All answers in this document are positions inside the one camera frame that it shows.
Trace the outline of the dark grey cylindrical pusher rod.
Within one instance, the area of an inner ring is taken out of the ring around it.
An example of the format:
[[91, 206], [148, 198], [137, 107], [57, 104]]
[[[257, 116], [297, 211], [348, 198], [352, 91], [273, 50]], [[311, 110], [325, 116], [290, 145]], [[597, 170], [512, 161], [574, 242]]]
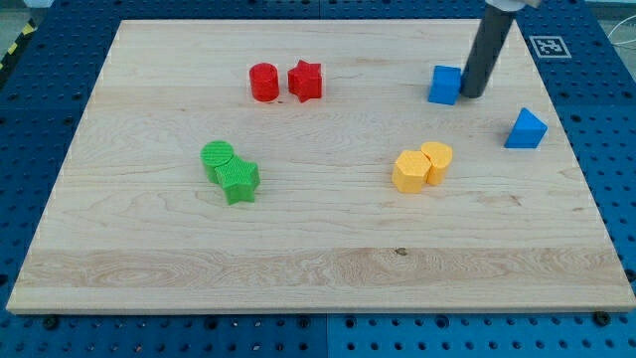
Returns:
[[515, 12], [485, 6], [461, 76], [463, 96], [477, 98], [484, 93], [515, 16]]

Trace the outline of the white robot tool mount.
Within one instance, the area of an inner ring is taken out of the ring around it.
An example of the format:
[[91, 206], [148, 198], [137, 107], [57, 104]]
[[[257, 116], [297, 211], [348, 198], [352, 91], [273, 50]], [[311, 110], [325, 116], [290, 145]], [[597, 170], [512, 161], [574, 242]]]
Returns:
[[542, 0], [485, 0], [485, 2], [504, 12], [517, 12], [526, 6], [538, 8]]

